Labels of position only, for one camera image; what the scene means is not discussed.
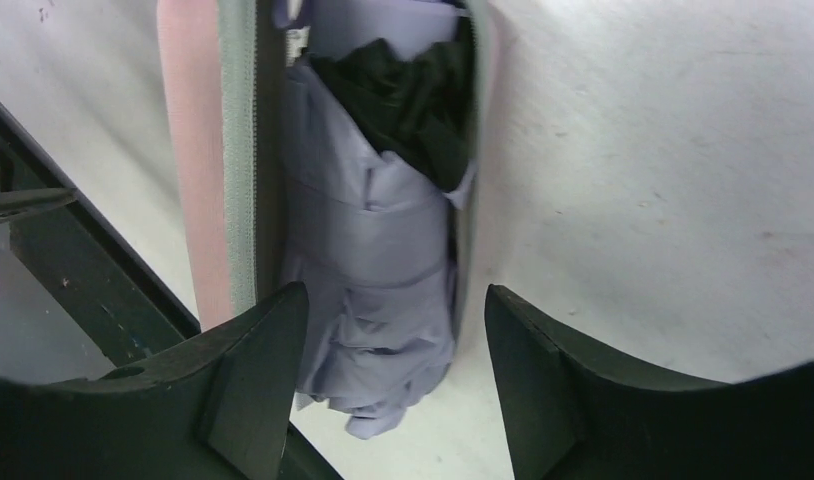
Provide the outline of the lavender folding umbrella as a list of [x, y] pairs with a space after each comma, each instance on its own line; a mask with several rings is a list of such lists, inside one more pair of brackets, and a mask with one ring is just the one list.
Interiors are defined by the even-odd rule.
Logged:
[[473, 25], [461, 1], [309, 1], [300, 23], [282, 118], [281, 278], [310, 301], [296, 392], [365, 440], [396, 428], [453, 360]]

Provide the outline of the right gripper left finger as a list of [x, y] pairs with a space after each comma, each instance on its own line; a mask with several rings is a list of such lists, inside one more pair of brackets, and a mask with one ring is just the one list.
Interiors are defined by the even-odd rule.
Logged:
[[0, 479], [274, 479], [308, 318], [290, 283], [97, 380], [0, 377]]

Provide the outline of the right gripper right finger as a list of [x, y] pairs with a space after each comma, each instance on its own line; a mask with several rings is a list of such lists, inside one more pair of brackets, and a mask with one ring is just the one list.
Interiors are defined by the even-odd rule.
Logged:
[[735, 384], [660, 367], [492, 285], [487, 341], [518, 479], [814, 479], [814, 361]]

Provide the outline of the pink umbrella case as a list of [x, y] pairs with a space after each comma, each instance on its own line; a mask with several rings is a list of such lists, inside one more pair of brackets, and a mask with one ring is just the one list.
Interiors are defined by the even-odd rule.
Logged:
[[285, 34], [343, 57], [377, 38], [416, 55], [440, 31], [401, 1], [162, 1], [157, 25], [197, 315], [203, 330], [250, 308], [274, 273], [279, 83]]

